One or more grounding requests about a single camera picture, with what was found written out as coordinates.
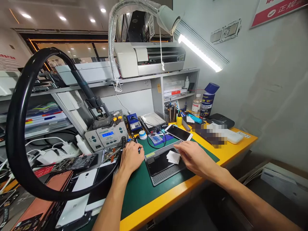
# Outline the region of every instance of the yellow bottle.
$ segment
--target yellow bottle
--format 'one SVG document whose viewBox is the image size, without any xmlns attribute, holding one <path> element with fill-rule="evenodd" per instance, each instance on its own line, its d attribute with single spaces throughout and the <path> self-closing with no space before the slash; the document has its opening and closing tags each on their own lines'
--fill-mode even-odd
<svg viewBox="0 0 308 231">
<path fill-rule="evenodd" d="M 179 111 L 177 118 L 176 118 L 176 124 L 177 124 L 178 127 L 182 126 L 182 117 L 181 117 L 180 111 Z"/>
</svg>

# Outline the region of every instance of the blue can cap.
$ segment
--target blue can cap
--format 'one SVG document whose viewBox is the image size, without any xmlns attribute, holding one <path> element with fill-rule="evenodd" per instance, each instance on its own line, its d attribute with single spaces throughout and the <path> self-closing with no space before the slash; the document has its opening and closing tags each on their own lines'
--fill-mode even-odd
<svg viewBox="0 0 308 231">
<path fill-rule="evenodd" d="M 204 90 L 210 94 L 215 94 L 218 88 L 219 86 L 217 84 L 209 83 Z"/>
</svg>

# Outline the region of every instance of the blue spray can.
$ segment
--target blue spray can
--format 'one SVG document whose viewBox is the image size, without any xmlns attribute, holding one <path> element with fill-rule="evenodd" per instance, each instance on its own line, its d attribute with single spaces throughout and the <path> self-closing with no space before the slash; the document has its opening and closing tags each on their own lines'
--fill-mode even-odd
<svg viewBox="0 0 308 231">
<path fill-rule="evenodd" d="M 203 94 L 202 103 L 200 106 L 200 119 L 206 120 L 206 118 L 210 115 L 215 93 L 218 88 L 219 86 L 217 84 L 209 83 L 204 89 L 205 93 Z"/>
</svg>

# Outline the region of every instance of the forearm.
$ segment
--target forearm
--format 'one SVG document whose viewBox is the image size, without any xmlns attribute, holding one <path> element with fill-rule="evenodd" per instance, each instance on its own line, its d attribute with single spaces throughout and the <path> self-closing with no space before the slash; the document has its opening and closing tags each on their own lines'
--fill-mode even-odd
<svg viewBox="0 0 308 231">
<path fill-rule="evenodd" d="M 93 226 L 93 231 L 120 229 L 122 204 L 129 177 L 130 174 L 121 170 L 115 175 L 102 210 Z"/>
<path fill-rule="evenodd" d="M 258 195 L 238 182 L 227 170 L 225 170 L 224 174 L 224 178 L 219 179 L 217 184 L 233 197 L 255 228 L 263 230 L 301 230 Z"/>
</svg>

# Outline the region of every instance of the green anti-static mat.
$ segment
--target green anti-static mat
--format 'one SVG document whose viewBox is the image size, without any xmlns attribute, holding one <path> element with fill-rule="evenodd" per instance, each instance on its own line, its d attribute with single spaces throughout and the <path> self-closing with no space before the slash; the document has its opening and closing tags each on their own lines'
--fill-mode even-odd
<svg viewBox="0 0 308 231">
<path fill-rule="evenodd" d="M 176 141 L 178 141 L 176 138 L 168 140 L 166 142 L 166 146 Z M 152 148 L 148 144 L 147 140 L 138 139 L 138 143 L 143 146 L 145 155 L 157 150 Z M 204 147 L 202 148 L 216 163 L 219 161 L 219 159 L 213 153 L 209 152 Z M 134 211 L 140 209 L 142 206 L 150 203 L 165 192 L 169 191 L 173 187 L 177 186 L 178 184 L 190 179 L 194 175 L 194 173 L 188 169 L 185 169 L 160 183 L 159 185 L 153 187 L 145 161 L 142 162 L 141 166 L 131 175 L 127 184 L 123 201 L 121 220 L 131 215 Z M 89 224 L 81 230 L 90 230 L 95 223 L 96 217 L 97 216 L 92 217 Z"/>
</svg>

